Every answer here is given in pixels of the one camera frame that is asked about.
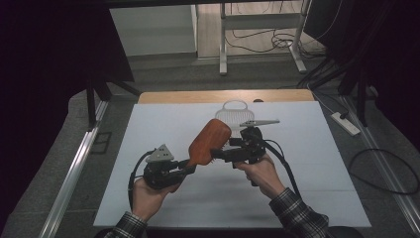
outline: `metal rail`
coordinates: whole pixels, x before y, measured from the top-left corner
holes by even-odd
[[[355,111],[356,108],[353,105],[352,101],[349,100],[348,97],[342,96],[341,99],[349,108],[349,115],[352,117],[352,120],[362,133],[362,138],[364,140],[365,145],[368,148],[379,148],[376,140],[374,139],[373,135],[371,134],[370,130],[362,125],[359,121]],[[379,170],[380,174],[382,175],[383,179],[385,180],[386,184],[390,189],[399,190],[399,191],[406,191],[402,183],[399,181],[397,175],[395,174],[394,170],[392,169],[389,162],[386,160],[386,154],[384,153],[375,153],[374,154],[374,162]],[[413,202],[413,199],[408,195],[399,195],[394,194],[393,197],[395,201],[399,205],[402,213],[404,214],[408,224],[410,225],[414,234],[417,237],[420,237],[420,212]]]
[[[92,147],[92,144],[96,138],[107,106],[108,102],[101,101],[99,103],[96,110],[97,122],[92,131],[86,132],[83,137],[80,147],[73,159],[73,163],[71,164],[67,176],[65,177],[61,189],[59,190],[55,199],[55,202],[52,205],[49,217],[47,218],[46,223],[41,230],[41,234],[39,236],[40,238],[50,238],[55,236],[55,233],[58,230],[58,226],[61,223],[64,213],[67,210],[68,203],[70,202],[71,196],[73,195],[74,189],[77,185],[80,173],[83,170],[86,158],[89,155],[90,148]]]

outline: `black curtain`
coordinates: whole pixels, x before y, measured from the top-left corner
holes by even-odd
[[[370,47],[365,69],[376,106],[420,150],[420,2],[397,1]]]
[[[1,229],[52,146],[69,98],[104,75],[133,80],[107,7],[0,1]]]

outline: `table leg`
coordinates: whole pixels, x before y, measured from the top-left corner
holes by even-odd
[[[296,63],[297,69],[300,73],[306,73],[306,66],[302,61],[302,58],[299,54],[298,44],[300,42],[300,36],[303,32],[303,27],[305,26],[306,16],[308,15],[310,1],[305,1],[300,12],[299,24],[297,25],[296,33],[294,35],[293,43],[289,46],[291,55],[293,56],[294,62]]]
[[[221,37],[220,37],[220,75],[226,75],[228,73],[228,57],[226,53],[225,43],[225,24],[226,24],[226,12],[225,4],[220,4],[220,17],[221,17]]]

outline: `power strip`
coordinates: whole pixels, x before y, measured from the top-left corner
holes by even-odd
[[[336,121],[347,132],[349,132],[350,135],[356,136],[361,132],[355,125],[353,125],[353,123],[351,123],[346,118],[341,119],[340,116],[341,116],[340,112],[336,112],[336,113],[331,115],[331,117],[334,119],[334,121]]]

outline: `white wall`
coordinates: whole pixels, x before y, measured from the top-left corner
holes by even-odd
[[[110,11],[127,57],[196,52],[195,6]]]

